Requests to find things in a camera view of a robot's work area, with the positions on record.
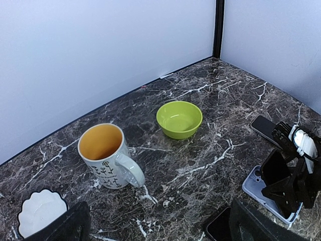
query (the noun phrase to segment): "black vertical frame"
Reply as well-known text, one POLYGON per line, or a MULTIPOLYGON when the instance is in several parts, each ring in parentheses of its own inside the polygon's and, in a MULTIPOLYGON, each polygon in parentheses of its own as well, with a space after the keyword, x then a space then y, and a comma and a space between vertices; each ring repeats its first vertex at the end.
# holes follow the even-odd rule
POLYGON ((221 57, 225 0, 216 0, 213 56, 221 57))

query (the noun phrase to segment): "mug rim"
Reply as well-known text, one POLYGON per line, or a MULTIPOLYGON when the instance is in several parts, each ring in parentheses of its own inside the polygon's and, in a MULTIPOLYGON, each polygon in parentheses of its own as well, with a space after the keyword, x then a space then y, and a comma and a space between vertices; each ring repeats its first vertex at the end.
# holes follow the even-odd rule
POLYGON ((97 124, 97 125, 92 126, 91 128, 89 128, 88 130, 86 130, 86 131, 81 135, 81 137, 79 138, 78 144, 77 144, 77 151, 78 151, 78 154, 81 156, 82 159, 86 160, 87 162, 97 163, 97 162, 101 162, 101 161, 103 161, 103 160, 106 160, 106 159, 109 159, 109 158, 115 156, 116 153, 119 151, 119 149, 123 146, 124 142, 125 142, 125 135, 124 135, 124 132, 122 131, 122 129, 121 129, 119 126, 116 126, 116 125, 114 125, 113 123, 101 123, 101 124, 97 124), (99 159, 99 160, 90 160, 90 159, 84 157, 84 155, 80 152, 80 150, 79 150, 79 145, 80 145, 80 142, 81 142, 82 138, 84 137, 84 135, 85 135, 88 131, 90 131, 91 129, 93 129, 93 128, 97 127, 97 126, 114 126, 114 127, 118 128, 118 129, 120 130, 120 132, 121 132, 121 138, 122 138, 122 140, 121 140, 121 143, 120 143, 119 147, 117 148, 117 150, 116 150, 113 154, 111 154, 110 156, 105 157, 105 158, 102 158, 102 159, 99 159))

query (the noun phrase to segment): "white wall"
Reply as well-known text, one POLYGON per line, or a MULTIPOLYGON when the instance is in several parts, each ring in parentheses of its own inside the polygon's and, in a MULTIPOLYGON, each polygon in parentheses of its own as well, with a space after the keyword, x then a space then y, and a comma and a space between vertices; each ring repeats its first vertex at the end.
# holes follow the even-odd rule
POLYGON ((214 0, 0 1, 0 163, 212 55, 214 0))
POLYGON ((321 1, 225 4, 221 58, 321 113, 321 1))

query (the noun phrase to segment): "white scalloped plate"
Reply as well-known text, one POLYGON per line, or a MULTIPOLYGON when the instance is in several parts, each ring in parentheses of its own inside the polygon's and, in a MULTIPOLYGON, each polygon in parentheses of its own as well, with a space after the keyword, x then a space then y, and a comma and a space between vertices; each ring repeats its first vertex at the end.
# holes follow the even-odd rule
POLYGON ((27 238, 51 224, 67 209, 67 203, 59 193, 48 189, 34 192, 22 204, 22 211, 18 215, 19 233, 27 238))

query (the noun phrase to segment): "black smartphone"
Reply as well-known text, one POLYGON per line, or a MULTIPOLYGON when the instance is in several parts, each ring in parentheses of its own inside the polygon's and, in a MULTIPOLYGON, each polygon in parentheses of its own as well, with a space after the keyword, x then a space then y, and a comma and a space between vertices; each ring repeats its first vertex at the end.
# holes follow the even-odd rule
POLYGON ((213 241, 232 241, 229 218, 231 207, 212 216, 204 225, 205 234, 213 241))
POLYGON ((276 127, 276 124, 259 115, 254 121, 252 121, 250 126, 255 132, 259 133, 261 136, 282 149, 282 147, 273 139, 272 136, 272 131, 276 127))

